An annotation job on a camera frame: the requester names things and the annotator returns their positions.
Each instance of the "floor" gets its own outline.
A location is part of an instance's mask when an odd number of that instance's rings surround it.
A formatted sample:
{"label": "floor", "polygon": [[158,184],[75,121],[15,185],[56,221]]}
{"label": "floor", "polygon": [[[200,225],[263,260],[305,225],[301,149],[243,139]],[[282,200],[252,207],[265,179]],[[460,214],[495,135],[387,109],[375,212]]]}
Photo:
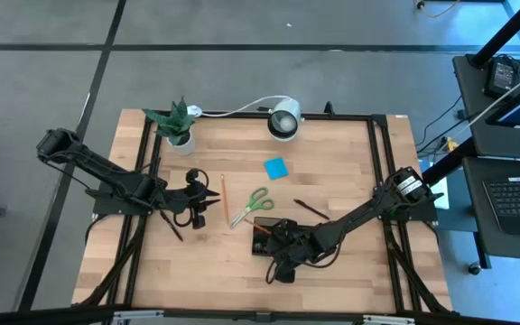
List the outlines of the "floor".
{"label": "floor", "polygon": [[[0,218],[0,311],[17,307],[58,186],[58,173],[35,158],[46,129],[88,121],[85,143],[107,154],[122,108],[166,108],[185,96],[205,109],[229,110],[286,94],[307,112],[330,100],[340,113],[407,114],[420,141],[424,126],[460,95],[451,58],[476,51],[507,20],[507,5],[485,3],[460,3],[438,19],[406,0],[119,4],[121,22],[110,33],[117,0],[0,0],[0,205],[7,207]],[[520,0],[508,4],[516,11]],[[428,2],[427,10],[448,5]],[[93,47],[112,42],[164,46],[103,53]],[[250,44],[273,46],[244,46]],[[306,44],[362,46],[300,47]],[[520,58],[520,38],[505,51]],[[427,137],[454,121],[444,117]],[[70,185],[33,308],[70,304],[92,203],[79,184]],[[493,258],[492,270],[468,275],[466,265],[477,258],[472,236],[443,231],[440,239],[455,310],[520,320],[520,260]]]}

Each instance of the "scissors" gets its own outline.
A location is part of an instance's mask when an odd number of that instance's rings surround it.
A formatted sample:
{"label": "scissors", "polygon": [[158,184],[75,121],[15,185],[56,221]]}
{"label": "scissors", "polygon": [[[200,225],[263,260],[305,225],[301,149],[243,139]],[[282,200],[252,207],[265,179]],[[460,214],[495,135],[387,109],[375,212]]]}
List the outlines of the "scissors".
{"label": "scissors", "polygon": [[248,213],[252,211],[258,209],[272,209],[274,207],[274,201],[272,199],[260,200],[267,194],[268,189],[266,187],[261,187],[252,192],[252,195],[250,195],[250,201],[246,205],[246,208],[243,209],[242,212],[240,212],[234,219],[232,219],[232,222],[230,222],[230,229],[234,228],[246,217]]}

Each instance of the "blue sticky note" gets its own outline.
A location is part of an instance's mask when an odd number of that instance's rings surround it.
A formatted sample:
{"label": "blue sticky note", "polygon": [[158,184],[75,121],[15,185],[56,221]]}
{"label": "blue sticky note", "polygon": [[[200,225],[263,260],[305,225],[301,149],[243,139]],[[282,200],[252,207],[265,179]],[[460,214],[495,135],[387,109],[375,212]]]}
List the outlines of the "blue sticky note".
{"label": "blue sticky note", "polygon": [[265,161],[264,166],[266,167],[266,172],[268,172],[268,177],[270,177],[270,180],[272,181],[288,176],[288,170],[284,164],[284,159],[280,157]]}

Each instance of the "wooden table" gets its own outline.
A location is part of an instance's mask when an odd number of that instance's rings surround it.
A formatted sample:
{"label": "wooden table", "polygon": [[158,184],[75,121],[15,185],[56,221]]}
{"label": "wooden table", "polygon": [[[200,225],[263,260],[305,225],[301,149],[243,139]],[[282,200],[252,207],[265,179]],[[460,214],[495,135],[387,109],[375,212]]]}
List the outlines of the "wooden table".
{"label": "wooden table", "polygon": [[[413,166],[419,172],[408,118],[388,116],[387,120],[396,168]],[[109,155],[112,162],[134,168],[143,124],[141,110],[122,111]],[[323,220],[293,199],[303,200],[332,218],[340,218],[370,200],[376,184],[365,122],[307,120],[289,143],[275,141],[265,119],[201,118],[192,130],[197,149],[191,155],[179,156],[162,142],[159,176],[169,182],[170,189],[180,188],[185,186],[185,172],[198,167],[209,174],[209,187],[221,192],[220,174],[224,174],[232,217],[245,206],[254,189],[266,186],[275,208],[256,211],[248,218],[292,218],[299,224],[316,225]],[[376,137],[386,177],[379,128]],[[153,138],[151,133],[146,162],[150,160]],[[269,181],[264,161],[279,156],[284,158],[290,175]],[[372,220],[351,232],[333,266],[322,270],[300,266],[294,284],[269,285],[265,283],[265,273],[271,259],[250,254],[252,227],[242,223],[230,230],[222,203],[209,207],[204,215],[207,221],[204,228],[179,228],[183,243],[158,214],[149,217],[135,285],[135,307],[395,312],[380,221]],[[91,231],[74,302],[88,297],[113,264],[122,219],[110,216]],[[416,271],[439,301],[450,308],[434,234],[421,222],[409,222],[407,227]],[[123,300],[125,279],[124,270],[118,302]],[[405,306],[410,308],[402,270],[400,280]]]}

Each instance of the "black stick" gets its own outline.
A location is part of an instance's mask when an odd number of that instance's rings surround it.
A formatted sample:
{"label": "black stick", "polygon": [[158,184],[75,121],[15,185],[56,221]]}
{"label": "black stick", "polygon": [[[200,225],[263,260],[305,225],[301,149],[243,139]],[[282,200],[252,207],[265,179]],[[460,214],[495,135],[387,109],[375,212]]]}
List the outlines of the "black stick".
{"label": "black stick", "polygon": [[161,210],[160,210],[160,216],[162,216],[162,219],[164,219],[168,223],[168,226],[170,226],[170,228],[172,229],[172,231],[176,235],[176,237],[180,241],[184,241],[184,238],[181,237],[180,232],[178,231],[178,229],[176,229],[176,227],[172,224],[172,222],[170,221],[168,216],[166,216],[165,213],[163,213],[163,211],[161,211]]}
{"label": "black stick", "polygon": [[308,209],[308,210],[310,210],[310,211],[316,213],[317,215],[319,215],[319,216],[321,216],[321,217],[323,217],[323,218],[325,218],[325,219],[327,219],[327,220],[330,220],[329,216],[327,216],[327,215],[325,215],[324,213],[322,213],[322,212],[316,210],[315,208],[309,206],[308,204],[302,202],[301,200],[294,199],[294,202],[296,202],[296,203],[300,204],[301,206],[303,206],[304,208],[306,208],[306,209]]}

